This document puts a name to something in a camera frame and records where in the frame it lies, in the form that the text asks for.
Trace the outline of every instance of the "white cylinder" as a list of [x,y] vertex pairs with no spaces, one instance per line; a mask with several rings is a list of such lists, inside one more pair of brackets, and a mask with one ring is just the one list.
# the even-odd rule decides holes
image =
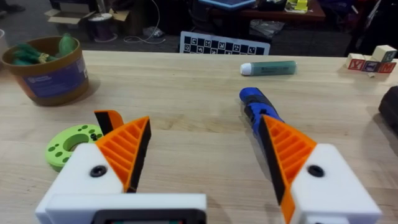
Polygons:
[[244,63],[241,65],[242,75],[251,75],[251,63]]

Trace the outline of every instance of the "wooden toy block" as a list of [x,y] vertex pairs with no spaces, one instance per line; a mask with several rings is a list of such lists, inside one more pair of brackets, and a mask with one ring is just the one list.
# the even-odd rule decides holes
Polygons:
[[364,55],[365,63],[362,67],[364,72],[377,72],[379,70],[380,62],[369,55]]
[[388,45],[377,46],[374,49],[372,58],[375,58],[379,62],[391,62],[396,56],[397,50]]
[[361,54],[350,53],[346,60],[346,66],[351,70],[362,70],[365,64],[365,58]]
[[391,73],[396,66],[396,62],[382,62],[380,64],[379,73]]

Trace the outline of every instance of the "blue object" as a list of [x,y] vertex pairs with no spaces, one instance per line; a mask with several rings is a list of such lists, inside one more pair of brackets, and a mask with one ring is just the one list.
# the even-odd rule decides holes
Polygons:
[[36,97],[54,97],[79,87],[87,78],[83,58],[43,75],[23,77]]
[[279,117],[272,103],[262,94],[262,92],[256,87],[243,88],[239,93],[239,97],[244,103],[244,112],[249,117],[252,124],[253,132],[258,136],[259,124],[262,115],[266,114],[281,122],[284,122]]
[[256,0],[199,0],[199,2],[232,11],[242,7],[252,6]]

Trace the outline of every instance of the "wooden table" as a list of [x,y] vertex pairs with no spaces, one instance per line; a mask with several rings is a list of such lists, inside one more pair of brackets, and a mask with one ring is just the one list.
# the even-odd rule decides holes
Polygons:
[[[152,126],[139,192],[199,192],[208,223],[282,223],[271,181],[239,91],[256,86],[280,116],[318,142],[337,146],[384,212],[398,222],[398,138],[377,107],[393,74],[368,78],[342,68],[343,58],[84,52],[91,89],[72,104],[34,105],[0,74],[1,223],[37,223],[34,209],[57,176],[47,143],[93,110],[125,121],[149,115]],[[242,77],[244,62],[296,60],[292,76]]]

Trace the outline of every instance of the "red block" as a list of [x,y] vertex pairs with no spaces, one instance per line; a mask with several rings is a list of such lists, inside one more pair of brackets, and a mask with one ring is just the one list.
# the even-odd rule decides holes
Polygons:
[[380,65],[379,73],[391,73],[396,66],[396,62],[383,62]]
[[362,67],[363,67],[364,64],[365,64],[365,60],[351,59],[351,63],[349,63],[348,69],[350,69],[350,70],[362,70]]

